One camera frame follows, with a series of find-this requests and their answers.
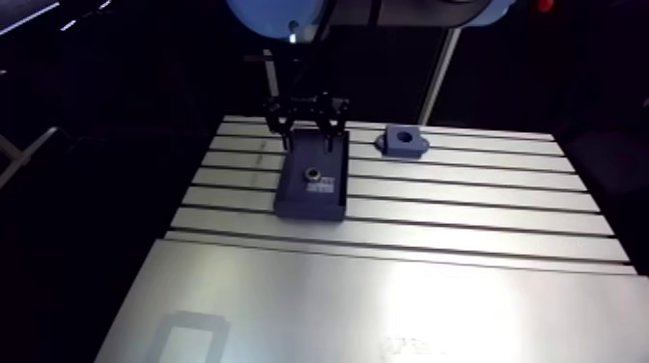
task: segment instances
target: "silver sheet metal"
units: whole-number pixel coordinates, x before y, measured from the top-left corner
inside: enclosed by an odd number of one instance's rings
[[[158,241],[96,362],[641,363],[648,298],[640,276]]]
[[[218,128],[221,136],[258,136],[271,137],[266,125],[255,124],[221,124]],[[373,143],[382,134],[380,130],[351,129],[350,139],[353,142]],[[537,142],[529,140],[484,138],[456,135],[423,134],[432,147],[452,149],[467,149],[487,152],[529,153],[544,155],[563,155],[561,149],[553,142]]]
[[[275,190],[278,172],[200,168],[194,183]],[[477,204],[509,208],[598,212],[587,193],[456,185],[429,181],[390,181],[350,177],[348,195],[425,202]]]
[[[270,191],[192,186],[183,203],[272,213],[275,194]],[[544,210],[453,206],[351,197],[348,219],[425,223],[460,227],[485,227],[541,232],[612,236],[603,216]]]
[[[248,153],[283,154],[284,147],[280,139],[217,136],[210,146],[213,150],[238,151]],[[384,157],[381,152],[369,144],[350,144],[350,158],[382,159],[401,161]],[[519,168],[528,170],[556,171],[574,173],[575,169],[565,157],[539,156],[528,154],[499,154],[470,152],[459,150],[430,149],[420,159],[406,160],[413,163],[437,163],[447,165],[486,166],[494,168]]]
[[[264,124],[266,120],[263,117],[247,117],[247,116],[234,116],[228,115],[223,118],[224,123],[244,123],[244,124]],[[300,122],[300,125],[312,125],[313,122]],[[347,128],[361,128],[361,129],[384,129],[386,124],[367,123],[358,121],[348,121]],[[553,141],[552,135],[546,133],[535,132],[513,132],[513,131],[499,131],[487,129],[474,129],[474,128],[461,128],[461,127],[440,127],[440,126],[425,126],[420,127],[422,133],[434,134],[450,134],[450,135],[466,135],[466,136],[480,136],[491,138],[507,138],[519,140],[537,140],[537,141]]]
[[[259,170],[280,170],[284,156],[279,154],[248,154],[210,152],[203,165]],[[544,173],[508,169],[411,164],[405,162],[350,160],[350,176],[388,178],[414,181],[458,182],[478,185],[502,185],[521,188],[585,191],[581,179],[574,174]]]
[[[346,220],[322,223],[277,218],[249,211],[182,207],[172,227],[185,231],[255,237],[330,241],[356,246],[458,253],[536,256],[624,263],[628,257],[614,238],[434,227]]]
[[[351,247],[328,242],[312,241],[304,243],[295,240],[278,240],[272,238],[245,238],[182,231],[169,231],[165,239],[209,243],[226,246],[261,248],[266,250],[293,251],[300,253],[321,254],[328,256],[361,257],[389,261],[414,261],[450,265],[478,265],[505,267],[515,269],[535,269],[543,271],[563,271],[581,273],[601,273],[619,275],[637,275],[631,265],[592,263],[585,261],[558,261],[537,258],[508,258],[481,256],[471,254],[422,252],[386,248]]]

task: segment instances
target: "white sticker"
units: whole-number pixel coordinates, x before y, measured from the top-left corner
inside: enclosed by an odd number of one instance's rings
[[[319,181],[307,183],[306,191],[312,193],[333,193],[335,182],[335,178],[322,177]]]

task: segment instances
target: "aluminum table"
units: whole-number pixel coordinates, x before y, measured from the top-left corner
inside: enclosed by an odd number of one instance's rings
[[[342,223],[272,214],[281,140],[226,117],[97,362],[646,362],[638,276],[550,135],[349,123]]]

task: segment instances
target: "vertical metal pole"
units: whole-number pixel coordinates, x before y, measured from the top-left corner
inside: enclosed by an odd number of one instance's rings
[[[439,90],[441,89],[441,83],[444,81],[446,70],[448,69],[448,65],[451,63],[451,58],[455,51],[455,45],[458,43],[458,39],[460,38],[460,31],[461,28],[453,28],[446,32],[444,45],[442,46],[441,53],[439,53],[439,58],[437,58],[437,66],[435,67],[433,77],[431,77],[431,83],[428,85],[426,99],[424,99],[424,104],[421,106],[421,112],[419,113],[418,123],[421,126],[425,126],[428,123],[428,119],[431,117],[435,101],[437,100],[437,95],[439,95]]]
[[[265,57],[272,57],[269,49],[264,49]],[[268,79],[268,90],[272,97],[279,96],[279,86],[277,85],[277,73],[275,72],[275,61],[272,59],[266,60],[266,78]]]

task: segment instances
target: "metal frame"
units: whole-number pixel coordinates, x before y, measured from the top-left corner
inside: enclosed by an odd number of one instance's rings
[[[27,165],[32,155],[41,148],[41,146],[49,140],[49,138],[58,130],[56,127],[51,127],[46,131],[41,137],[36,139],[25,149],[21,151],[17,148],[11,141],[9,141],[3,135],[0,135],[0,152],[4,154],[9,160],[12,161],[11,164],[5,169],[5,171],[0,174],[0,189],[14,176],[14,174],[20,169],[21,166]]]
[[[428,86],[426,99],[424,100],[421,112],[419,113],[418,124],[422,126],[427,125],[428,119],[431,117],[433,107],[435,107],[435,102],[439,95],[439,90],[441,89],[441,83],[444,81],[448,65],[451,63],[451,58],[453,57],[453,52],[455,51],[455,46],[460,38],[461,31],[461,28],[453,28],[446,32],[444,45],[442,46],[439,57],[437,58],[437,66],[435,67],[435,72],[431,78],[431,83]]]

